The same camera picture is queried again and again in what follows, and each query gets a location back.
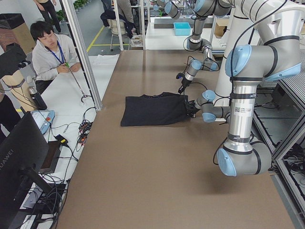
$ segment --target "yellow line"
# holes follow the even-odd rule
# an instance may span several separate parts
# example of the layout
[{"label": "yellow line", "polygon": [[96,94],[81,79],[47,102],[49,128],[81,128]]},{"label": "yellow line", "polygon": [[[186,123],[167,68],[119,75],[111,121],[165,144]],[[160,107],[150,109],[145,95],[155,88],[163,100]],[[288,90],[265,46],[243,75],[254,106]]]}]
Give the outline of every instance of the yellow line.
[{"label": "yellow line", "polygon": [[93,44],[92,46],[110,46],[110,44]]},{"label": "yellow line", "polygon": [[97,38],[99,37],[100,33],[104,30],[105,26],[102,26],[100,31],[97,33],[97,35],[94,37],[93,41],[91,42],[91,44],[89,45],[89,47],[87,48],[87,52],[89,52],[90,48],[93,46],[93,44],[95,43],[95,41],[97,40]]}]

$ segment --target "man's hand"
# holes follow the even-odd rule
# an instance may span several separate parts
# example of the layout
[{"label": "man's hand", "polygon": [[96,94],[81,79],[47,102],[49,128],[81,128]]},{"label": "man's hand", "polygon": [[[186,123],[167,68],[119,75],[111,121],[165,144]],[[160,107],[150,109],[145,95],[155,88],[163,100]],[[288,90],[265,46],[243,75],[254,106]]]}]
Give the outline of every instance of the man's hand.
[{"label": "man's hand", "polygon": [[81,68],[81,64],[80,63],[76,63],[76,64],[72,65],[71,71],[75,73],[75,72],[78,72],[78,70],[80,68]]},{"label": "man's hand", "polygon": [[69,72],[69,68],[65,64],[59,65],[56,69],[57,69],[58,73],[68,73]]},{"label": "man's hand", "polygon": [[44,11],[44,7],[41,4],[38,3],[37,6],[41,11]]}]

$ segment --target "chair leg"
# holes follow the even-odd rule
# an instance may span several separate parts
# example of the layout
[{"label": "chair leg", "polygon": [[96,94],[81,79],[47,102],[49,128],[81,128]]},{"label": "chair leg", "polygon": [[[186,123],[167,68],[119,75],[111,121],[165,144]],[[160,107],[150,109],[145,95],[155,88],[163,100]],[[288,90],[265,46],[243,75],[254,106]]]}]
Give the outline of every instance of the chair leg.
[{"label": "chair leg", "polygon": [[113,49],[112,49],[112,41],[113,41],[113,35],[111,34],[111,43],[110,43],[110,51],[112,52]]}]

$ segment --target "power adapter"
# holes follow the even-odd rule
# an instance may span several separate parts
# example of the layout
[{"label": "power adapter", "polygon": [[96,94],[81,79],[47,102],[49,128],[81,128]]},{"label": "power adapter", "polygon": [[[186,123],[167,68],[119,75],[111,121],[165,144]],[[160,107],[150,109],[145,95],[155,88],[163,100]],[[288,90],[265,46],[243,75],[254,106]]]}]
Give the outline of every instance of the power adapter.
[{"label": "power adapter", "polygon": [[68,144],[68,140],[61,135],[57,135],[55,138],[60,141],[63,146]]}]

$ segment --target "black hair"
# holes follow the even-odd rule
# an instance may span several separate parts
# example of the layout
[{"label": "black hair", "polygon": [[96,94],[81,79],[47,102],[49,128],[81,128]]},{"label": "black hair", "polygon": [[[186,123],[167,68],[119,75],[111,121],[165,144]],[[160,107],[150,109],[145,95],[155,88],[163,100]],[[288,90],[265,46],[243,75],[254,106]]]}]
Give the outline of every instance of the black hair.
[{"label": "black hair", "polygon": [[50,34],[51,31],[54,32],[53,26],[46,23],[45,21],[37,21],[30,26],[30,33],[34,40],[43,37],[43,33],[46,32]]}]

